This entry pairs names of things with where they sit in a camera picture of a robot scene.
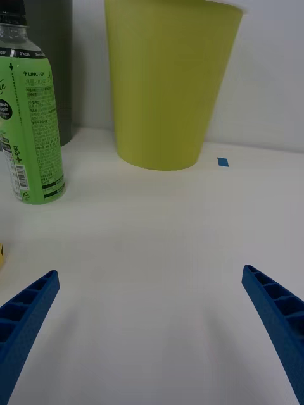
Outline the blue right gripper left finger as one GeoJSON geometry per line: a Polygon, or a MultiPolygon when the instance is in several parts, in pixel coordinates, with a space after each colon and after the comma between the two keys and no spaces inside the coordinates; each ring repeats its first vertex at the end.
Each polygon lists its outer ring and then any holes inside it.
{"type": "Polygon", "coordinates": [[[0,403],[7,404],[29,352],[60,289],[51,270],[1,306],[0,403]]]}

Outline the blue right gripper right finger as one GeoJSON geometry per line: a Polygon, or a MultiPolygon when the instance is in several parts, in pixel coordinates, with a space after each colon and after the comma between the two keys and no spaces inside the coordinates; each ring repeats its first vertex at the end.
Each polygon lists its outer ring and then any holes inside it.
{"type": "Polygon", "coordinates": [[[251,265],[243,268],[249,295],[300,404],[304,403],[303,301],[251,265]]]}

